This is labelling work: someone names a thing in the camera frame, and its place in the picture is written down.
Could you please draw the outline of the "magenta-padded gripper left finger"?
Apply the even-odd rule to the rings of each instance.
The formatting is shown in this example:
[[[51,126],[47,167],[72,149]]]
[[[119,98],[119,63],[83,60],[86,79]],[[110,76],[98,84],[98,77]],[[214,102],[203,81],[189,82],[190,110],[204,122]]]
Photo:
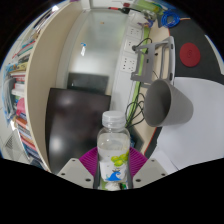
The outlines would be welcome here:
[[[58,176],[81,187],[97,189],[100,182],[97,148],[89,150],[79,159],[71,158]]]

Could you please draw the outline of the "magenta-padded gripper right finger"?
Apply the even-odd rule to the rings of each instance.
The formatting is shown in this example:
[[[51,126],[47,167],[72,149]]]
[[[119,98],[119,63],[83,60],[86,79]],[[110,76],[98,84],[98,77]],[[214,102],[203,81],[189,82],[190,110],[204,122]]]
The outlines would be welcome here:
[[[136,149],[129,149],[127,174],[129,189],[141,188],[167,175],[156,159],[147,159]]]

